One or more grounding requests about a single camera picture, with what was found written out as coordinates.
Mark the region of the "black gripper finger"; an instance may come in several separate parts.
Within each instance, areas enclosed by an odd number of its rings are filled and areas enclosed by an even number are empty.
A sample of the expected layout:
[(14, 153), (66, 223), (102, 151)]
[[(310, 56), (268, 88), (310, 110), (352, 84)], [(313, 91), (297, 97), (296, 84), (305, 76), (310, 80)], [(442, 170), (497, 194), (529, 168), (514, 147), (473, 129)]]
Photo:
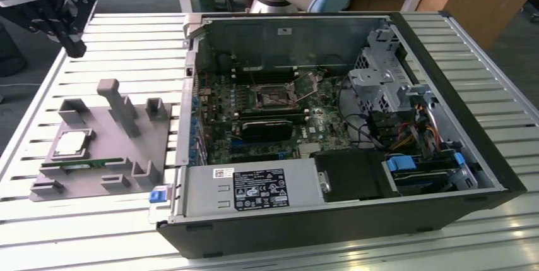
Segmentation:
[(37, 26), (37, 29), (57, 39), (67, 56), (74, 57), (71, 34), (49, 4), (22, 4), (19, 5), (19, 10), (30, 20), (30, 23)]
[(69, 0), (66, 2), (69, 19), (69, 39), (73, 42), (71, 47), (66, 48), (66, 54), (70, 58), (79, 58), (85, 54), (85, 44), (81, 34), (94, 10), (97, 0)]

